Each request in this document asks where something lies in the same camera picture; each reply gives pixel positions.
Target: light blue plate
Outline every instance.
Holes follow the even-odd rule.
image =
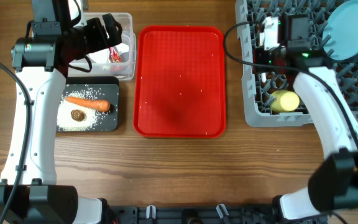
[[[335,9],[328,18],[323,40],[327,35],[331,35],[331,39],[324,51],[333,49],[332,59],[344,60],[358,53],[358,0],[345,2]]]

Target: brown round object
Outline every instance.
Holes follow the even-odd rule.
[[[73,118],[75,121],[83,121],[85,119],[85,113],[82,110],[72,110],[71,118]]]

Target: dish rack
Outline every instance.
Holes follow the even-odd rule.
[[[237,0],[236,22],[262,22],[267,16],[282,14],[307,14],[310,19],[309,33],[312,49],[321,48],[328,40],[322,39],[327,19],[334,10],[346,1],[335,0]],[[252,51],[257,47],[255,25],[237,28],[237,37],[241,42],[242,59],[253,62]],[[334,63],[340,89],[351,110],[358,120],[358,54],[346,60]],[[246,121],[253,127],[302,126],[312,123],[305,105],[301,102],[294,112],[274,113],[270,109],[273,98],[270,97],[270,79],[262,86],[261,76],[255,75],[252,67],[243,65],[241,78],[244,112]],[[286,85],[283,76],[277,76],[272,84],[276,88]]]

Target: transparent container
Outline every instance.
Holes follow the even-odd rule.
[[[107,14],[107,12],[86,12],[85,19],[91,19],[98,17],[104,26],[104,21],[102,15]],[[81,72],[72,68],[68,69],[69,77],[89,77],[89,76],[114,76],[119,80],[131,80],[134,77],[135,73],[135,63],[136,63],[136,36],[133,32],[132,26],[132,16],[126,12],[117,12],[111,13],[117,22],[122,25],[122,43],[129,47],[128,52],[122,53],[121,59],[122,62],[119,63],[92,63],[92,71],[89,73]],[[85,59],[74,60],[70,63],[72,66],[88,68],[88,63]]]

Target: wooden surface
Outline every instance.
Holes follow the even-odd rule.
[[[0,61],[11,68],[11,47],[32,19],[29,0],[0,0]],[[234,25],[234,1],[92,1],[91,12],[129,12],[134,32],[154,24]],[[232,52],[240,56],[232,35]],[[58,184],[111,205],[185,206],[269,203],[298,190],[323,161],[313,125],[251,128],[244,119],[242,66],[227,58],[227,129],[217,139],[147,139],[132,127],[135,81],[120,84],[121,124],[113,133],[57,134]],[[0,69],[0,173],[11,143],[15,84]],[[343,212],[358,223],[358,211]]]

